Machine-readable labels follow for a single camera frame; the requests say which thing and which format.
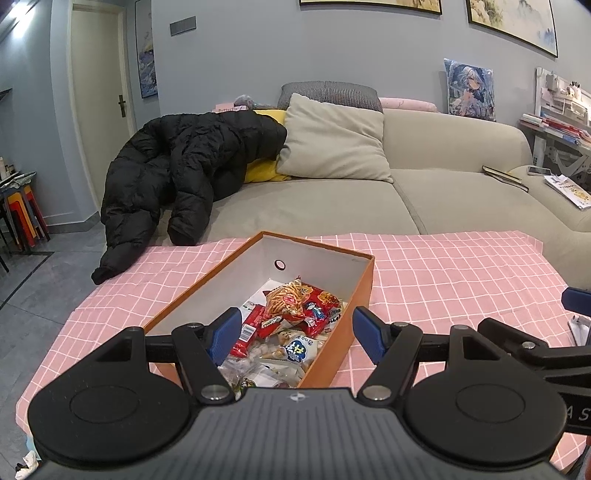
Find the sofa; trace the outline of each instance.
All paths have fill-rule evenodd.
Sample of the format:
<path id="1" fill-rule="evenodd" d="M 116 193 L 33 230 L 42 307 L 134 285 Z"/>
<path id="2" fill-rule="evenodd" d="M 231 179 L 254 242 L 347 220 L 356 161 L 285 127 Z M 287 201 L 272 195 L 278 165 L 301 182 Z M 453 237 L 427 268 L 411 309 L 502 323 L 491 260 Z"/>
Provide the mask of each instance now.
<path id="1" fill-rule="evenodd" d="M 573 287 L 591 289 L 591 219 L 527 177 L 524 134 L 509 125 L 433 112 L 384 109 L 384 152 L 394 183 L 294 179 L 249 183 L 213 205 L 203 242 L 260 230 L 298 236 L 521 231 Z M 481 173 L 482 166 L 538 182 L 529 193 Z M 170 213 L 154 244 L 165 242 Z"/>

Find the sofa cushion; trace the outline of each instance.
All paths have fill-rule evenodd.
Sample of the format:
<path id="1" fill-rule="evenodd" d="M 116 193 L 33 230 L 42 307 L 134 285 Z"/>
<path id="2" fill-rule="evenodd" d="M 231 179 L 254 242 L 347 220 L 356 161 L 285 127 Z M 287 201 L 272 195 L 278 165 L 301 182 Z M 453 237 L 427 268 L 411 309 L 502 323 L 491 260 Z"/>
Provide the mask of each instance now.
<path id="1" fill-rule="evenodd" d="M 302 179 L 244 185 L 215 202 L 202 241 L 246 238 L 261 230 L 298 236 L 418 233 L 391 183 Z"/>
<path id="2" fill-rule="evenodd" d="M 532 163 L 515 127 L 464 116 L 384 109 L 384 153 L 391 168 L 509 171 Z"/>
<path id="3" fill-rule="evenodd" d="M 591 287 L 591 234 L 573 232 L 521 189 L 480 173 L 392 170 L 394 187 L 421 233 L 521 231 L 573 287 Z"/>
<path id="4" fill-rule="evenodd" d="M 569 200 L 550 187 L 544 177 L 527 174 L 527 166 L 510 171 L 530 188 L 530 195 L 555 214 L 571 230 L 591 232 L 591 209 L 579 210 Z"/>
<path id="5" fill-rule="evenodd" d="M 277 172 L 311 179 L 385 180 L 384 114 L 310 100 L 294 93 Z"/>
<path id="6" fill-rule="evenodd" d="M 318 102 L 366 108 L 377 112 L 383 111 L 378 92 L 371 87 L 356 83 L 318 80 L 286 83 L 281 87 L 281 96 L 277 102 L 277 108 L 287 110 L 293 93 L 299 93 Z"/>

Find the blue gripper pad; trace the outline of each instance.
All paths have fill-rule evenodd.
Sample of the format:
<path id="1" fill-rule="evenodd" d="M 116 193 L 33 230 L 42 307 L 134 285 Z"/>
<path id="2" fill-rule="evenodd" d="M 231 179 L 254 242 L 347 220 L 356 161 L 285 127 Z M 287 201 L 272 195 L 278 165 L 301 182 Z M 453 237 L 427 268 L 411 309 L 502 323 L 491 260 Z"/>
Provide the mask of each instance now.
<path id="1" fill-rule="evenodd" d="M 571 312 L 591 317 L 591 292 L 568 287 L 562 292 L 562 306 Z"/>
<path id="2" fill-rule="evenodd" d="M 220 366 L 240 337 L 242 314 L 235 307 L 227 309 L 215 320 L 214 324 L 215 330 L 213 331 L 211 345 L 207 348 L 207 353 L 213 363 Z"/>
<path id="3" fill-rule="evenodd" d="M 374 365 L 380 362 L 387 350 L 382 341 L 382 325 L 385 326 L 369 310 L 357 307 L 353 311 L 353 333 Z"/>

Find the poster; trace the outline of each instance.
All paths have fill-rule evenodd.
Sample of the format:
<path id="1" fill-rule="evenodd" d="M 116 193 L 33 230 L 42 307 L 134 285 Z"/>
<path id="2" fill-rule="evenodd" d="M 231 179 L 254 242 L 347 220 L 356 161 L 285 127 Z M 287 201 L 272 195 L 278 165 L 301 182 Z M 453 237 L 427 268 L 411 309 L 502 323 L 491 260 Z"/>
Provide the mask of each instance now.
<path id="1" fill-rule="evenodd" d="M 466 0 L 468 20 L 558 57 L 550 0 Z"/>
<path id="2" fill-rule="evenodd" d="M 142 98 L 158 95 L 151 0 L 138 0 L 135 3 L 135 45 L 138 52 L 139 88 Z"/>
<path id="3" fill-rule="evenodd" d="M 409 8 L 441 15 L 440 0 L 300 0 L 300 5 L 362 4 Z"/>

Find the wall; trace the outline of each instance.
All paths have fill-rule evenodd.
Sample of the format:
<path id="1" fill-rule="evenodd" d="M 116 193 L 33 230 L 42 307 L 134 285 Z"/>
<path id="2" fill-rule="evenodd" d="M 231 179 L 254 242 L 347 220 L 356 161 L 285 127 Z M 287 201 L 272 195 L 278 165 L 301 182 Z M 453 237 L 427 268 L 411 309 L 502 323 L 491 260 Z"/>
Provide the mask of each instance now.
<path id="1" fill-rule="evenodd" d="M 516 123 L 534 106 L 543 66 L 591 90 L 591 13 L 553 0 L 559 59 L 467 22 L 465 0 L 441 0 L 443 15 L 386 7 L 307 7 L 297 0 L 152 0 L 163 115 L 203 112 L 249 94 L 276 103 L 281 85 L 341 80 L 380 96 L 416 98 L 447 111 L 444 57 L 494 69 L 497 119 Z M 197 30 L 170 37 L 169 23 L 197 16 Z"/>
<path id="2" fill-rule="evenodd" d="M 133 98 L 135 123 L 138 129 L 160 116 L 160 103 L 158 96 L 142 98 L 139 89 L 138 51 L 135 45 L 135 0 L 120 0 L 126 3 L 127 8 L 127 54 L 129 58 L 129 82 L 131 84 L 131 96 Z"/>
<path id="3" fill-rule="evenodd" d="M 29 13 L 0 43 L 0 89 L 12 92 L 0 102 L 0 155 L 19 170 L 38 173 L 35 195 L 49 224 L 84 220 L 77 207 L 62 155 L 50 70 L 51 0 Z"/>

